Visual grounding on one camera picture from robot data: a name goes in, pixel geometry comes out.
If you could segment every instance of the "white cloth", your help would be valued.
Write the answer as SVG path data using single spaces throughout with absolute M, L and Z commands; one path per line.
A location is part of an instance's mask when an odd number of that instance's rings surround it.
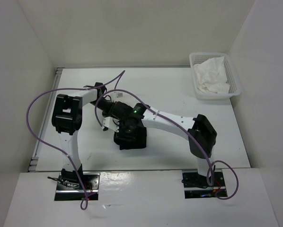
M 193 66 L 196 73 L 197 88 L 204 93 L 228 93 L 227 74 L 224 66 L 225 57 L 210 58 Z

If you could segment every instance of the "white tabletop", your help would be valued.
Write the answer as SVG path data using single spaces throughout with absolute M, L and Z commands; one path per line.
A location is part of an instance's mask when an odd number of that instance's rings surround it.
M 185 199 L 182 171 L 103 172 L 98 201 L 54 201 L 58 173 L 22 173 L 4 227 L 277 227 L 258 169 L 236 169 L 232 199 Z M 227 192 L 236 182 L 223 170 Z
M 217 131 L 212 158 L 223 160 L 234 168 L 250 167 L 230 100 L 200 101 L 195 97 L 190 68 L 93 68 L 64 69 L 58 84 L 63 87 L 83 87 L 95 82 L 107 82 L 126 70 L 118 88 L 133 92 L 145 103 L 164 112 L 181 116 L 205 115 Z M 60 91 L 58 94 L 71 94 Z M 120 100 L 131 106 L 137 101 L 125 94 Z M 42 138 L 61 146 L 51 125 L 49 109 Z M 148 129 L 145 149 L 119 150 L 112 131 L 102 131 L 94 117 L 94 106 L 83 108 L 83 124 L 79 130 L 79 154 L 84 170 L 164 170 L 197 168 L 187 140 L 157 129 Z M 60 171 L 62 155 L 44 144 L 37 149 L 37 171 Z

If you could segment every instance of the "beige wall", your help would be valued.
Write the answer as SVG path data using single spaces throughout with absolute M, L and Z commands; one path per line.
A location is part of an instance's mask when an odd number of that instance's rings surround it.
M 243 87 L 235 116 L 283 227 L 283 0 L 256 0 L 230 56 Z
M 52 87 L 52 63 L 15 0 L 0 0 L 0 226 L 19 172 L 26 171 L 35 139 L 25 113 L 29 102 Z M 47 98 L 38 102 L 31 124 L 38 132 Z
M 254 0 L 18 0 L 55 66 L 189 65 L 228 52 Z

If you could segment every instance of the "white basket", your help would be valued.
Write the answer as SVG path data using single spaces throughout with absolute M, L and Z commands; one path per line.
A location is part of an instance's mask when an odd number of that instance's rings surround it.
M 201 64 L 210 58 L 219 58 L 222 56 L 225 56 L 225 70 L 226 70 L 226 74 L 228 78 L 227 84 L 230 84 L 229 93 L 228 94 L 207 94 L 207 93 L 201 92 L 197 88 L 197 85 L 196 85 L 197 83 L 196 74 L 195 74 L 193 65 Z M 237 73 L 234 69 L 234 65 L 229 55 L 225 53 L 198 52 L 198 53 L 190 54 L 189 59 L 190 59 L 190 66 L 191 66 L 191 71 L 192 71 L 194 89 L 196 92 L 197 99 L 226 99 L 232 96 L 238 96 L 241 93 L 239 79 L 238 79 Z

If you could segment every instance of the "robotic arm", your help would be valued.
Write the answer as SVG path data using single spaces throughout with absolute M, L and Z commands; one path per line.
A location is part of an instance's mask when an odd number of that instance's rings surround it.
M 95 105 L 105 90 L 105 87 L 101 87 L 97 90 L 86 90 L 74 93 L 71 96 L 60 94 L 55 101 L 52 125 L 59 133 L 62 149 L 72 158 L 82 178 L 82 164 L 79 158 L 77 142 L 78 130 L 82 124 L 82 107 L 87 103 Z M 206 176 L 208 164 L 202 152 L 195 143 L 189 139 L 187 134 L 177 126 L 152 113 L 140 103 L 137 103 L 135 107 L 132 108 L 125 103 L 107 101 L 102 98 L 98 102 L 97 107 L 103 111 L 104 131 L 111 129 L 115 132 L 114 142 L 120 146 L 120 149 L 145 148 L 147 136 L 146 128 L 168 131 L 189 141 L 190 151 L 198 160 L 198 174 Z M 164 113 L 153 107 L 151 107 L 151 109 L 181 125 L 197 140 L 208 157 L 211 157 L 217 133 L 205 116 L 199 114 L 196 118 L 183 117 Z M 64 154 L 61 177 L 64 181 L 78 182 L 73 166 Z

